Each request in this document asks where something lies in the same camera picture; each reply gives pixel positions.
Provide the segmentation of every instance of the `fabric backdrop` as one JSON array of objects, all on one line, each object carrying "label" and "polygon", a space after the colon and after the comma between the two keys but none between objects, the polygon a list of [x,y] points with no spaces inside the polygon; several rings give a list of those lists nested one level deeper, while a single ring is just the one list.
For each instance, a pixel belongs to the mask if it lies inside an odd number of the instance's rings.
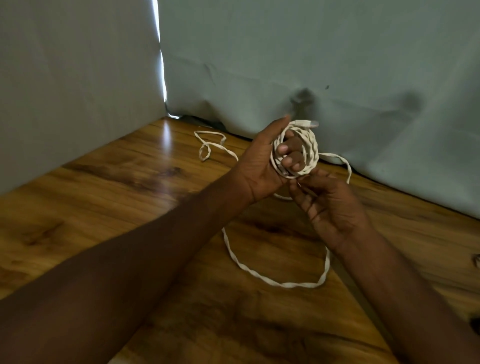
[{"label": "fabric backdrop", "polygon": [[151,0],[0,0],[0,193],[165,115]]},{"label": "fabric backdrop", "polygon": [[251,137],[303,98],[320,151],[480,217],[480,2],[159,3],[170,113]]}]

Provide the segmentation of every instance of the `twisted white cable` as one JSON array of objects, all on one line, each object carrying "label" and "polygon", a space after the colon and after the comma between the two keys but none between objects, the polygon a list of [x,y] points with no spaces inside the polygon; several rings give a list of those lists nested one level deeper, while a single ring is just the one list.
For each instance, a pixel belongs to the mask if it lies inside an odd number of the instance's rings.
[{"label": "twisted white cable", "polygon": [[[297,178],[299,176],[310,173],[311,170],[316,167],[319,155],[326,156],[326,157],[337,157],[344,164],[347,165],[347,169],[348,169],[347,183],[349,183],[350,182],[350,177],[352,175],[352,168],[350,167],[349,162],[345,158],[343,158],[343,157],[341,157],[337,154],[318,153],[318,144],[317,144],[317,141],[315,140],[315,134],[313,134],[313,132],[310,129],[311,127],[312,126],[311,126],[310,120],[295,120],[295,121],[290,122],[288,124],[288,126],[282,131],[282,133],[278,136],[278,138],[276,140],[274,140],[274,142],[273,142],[272,154],[270,155],[270,161],[272,163],[272,166],[275,168],[275,170],[279,174],[281,174],[285,178],[293,179],[293,178]],[[291,171],[290,169],[287,169],[287,168],[283,167],[281,162],[282,162],[282,159],[284,158],[284,156],[278,154],[277,151],[276,151],[277,147],[280,144],[283,143],[283,141],[285,139],[285,132],[287,130],[292,130],[303,141],[302,154],[303,154],[303,160],[305,161],[305,167],[301,171]],[[198,135],[198,134],[202,134],[202,133],[203,134],[221,135],[222,140],[220,141],[220,144],[212,143],[212,142],[206,142],[205,140],[203,140]],[[194,132],[194,134],[197,137],[197,139],[200,140],[200,142],[202,142],[202,146],[200,147],[200,151],[199,151],[199,158],[202,162],[206,161],[210,157],[210,154],[212,152],[210,146],[216,146],[217,148],[225,150],[227,153],[229,153],[231,156],[233,156],[237,161],[239,160],[237,155],[234,152],[232,152],[231,150],[224,147],[224,143],[227,139],[227,137],[225,137],[224,134],[219,133],[219,132],[208,132],[208,131],[203,131],[203,130],[197,130],[197,131]],[[207,155],[205,157],[202,157],[202,152],[205,149],[205,147],[207,148]],[[279,198],[279,199],[282,199],[282,200],[292,200],[291,197],[284,197],[284,196],[280,196],[280,195],[277,195],[277,194],[274,194],[274,196]],[[225,231],[225,228],[222,228],[222,233],[223,233],[223,240],[225,242],[225,245],[227,246],[228,253],[230,254],[230,257],[232,258],[232,260],[235,263],[237,263],[237,265],[240,267],[240,269],[243,269],[244,271],[249,272],[252,276],[261,279],[262,281],[264,281],[265,283],[267,283],[271,286],[283,287],[283,288],[294,288],[294,287],[316,288],[316,287],[322,285],[326,280],[328,270],[330,269],[330,256],[331,256],[330,250],[328,250],[327,247],[325,247],[326,256],[325,256],[324,272],[322,273],[322,275],[318,279],[318,282],[316,282],[316,283],[313,283],[313,282],[311,282],[311,283],[310,282],[305,282],[305,283],[294,283],[294,282],[278,283],[278,282],[275,282],[274,280],[272,280],[268,277],[262,276],[257,271],[248,268],[245,264],[240,263],[237,256],[233,253],[233,251],[230,248],[230,242],[228,241],[228,236],[227,236],[227,232]]]}]

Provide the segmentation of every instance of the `wooden table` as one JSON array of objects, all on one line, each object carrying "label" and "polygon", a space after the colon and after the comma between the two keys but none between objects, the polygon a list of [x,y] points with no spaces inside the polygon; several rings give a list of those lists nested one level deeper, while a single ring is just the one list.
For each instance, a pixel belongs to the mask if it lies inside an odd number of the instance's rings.
[{"label": "wooden table", "polygon": [[[235,160],[220,150],[199,161],[197,129],[159,120],[2,196],[1,297],[83,249],[164,214],[228,171]],[[226,142],[238,155],[248,144],[233,136]],[[341,167],[325,168],[345,175]],[[480,222],[358,175],[351,183],[379,231],[461,317],[480,314],[480,270],[471,261],[480,253]],[[266,199],[226,229],[239,260],[275,280],[317,281],[323,271],[324,246],[293,203]],[[112,362],[403,361],[341,270],[350,289],[332,270],[314,290],[274,288],[238,269],[218,234]]]}]

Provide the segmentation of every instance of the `forearm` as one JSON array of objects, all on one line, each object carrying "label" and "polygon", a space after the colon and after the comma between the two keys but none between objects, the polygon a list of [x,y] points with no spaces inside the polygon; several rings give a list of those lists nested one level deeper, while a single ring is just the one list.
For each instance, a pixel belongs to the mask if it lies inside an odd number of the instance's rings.
[{"label": "forearm", "polygon": [[338,256],[413,362],[478,362],[480,340],[380,234],[368,232]]},{"label": "forearm", "polygon": [[231,174],[0,302],[4,363],[105,363],[193,254],[249,203]]}]

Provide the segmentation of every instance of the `person's left arm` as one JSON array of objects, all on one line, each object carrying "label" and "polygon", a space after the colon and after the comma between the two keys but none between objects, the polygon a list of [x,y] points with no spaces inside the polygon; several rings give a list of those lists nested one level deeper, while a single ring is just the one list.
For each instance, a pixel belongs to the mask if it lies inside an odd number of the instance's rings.
[{"label": "person's left arm", "polygon": [[[0,301],[2,363],[107,363],[192,256],[251,203],[286,182],[269,163],[285,117],[226,175],[164,216],[92,247]],[[280,145],[303,168],[301,141]]]}]

